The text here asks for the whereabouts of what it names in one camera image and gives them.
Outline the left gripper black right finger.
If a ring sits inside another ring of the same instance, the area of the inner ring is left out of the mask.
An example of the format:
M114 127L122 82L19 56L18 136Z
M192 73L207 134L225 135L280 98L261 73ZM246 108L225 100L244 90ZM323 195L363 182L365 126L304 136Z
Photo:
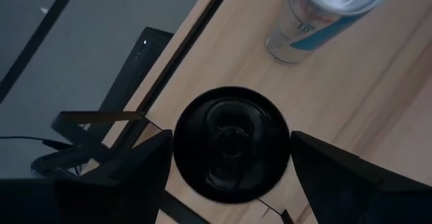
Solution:
M431 224L431 186L294 131L292 160L318 223Z

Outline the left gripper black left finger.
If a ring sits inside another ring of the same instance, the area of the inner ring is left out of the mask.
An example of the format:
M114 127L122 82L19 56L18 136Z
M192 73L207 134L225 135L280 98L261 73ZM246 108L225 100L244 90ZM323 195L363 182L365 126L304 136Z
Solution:
M154 223L173 152L163 130L81 177L1 180L2 223Z

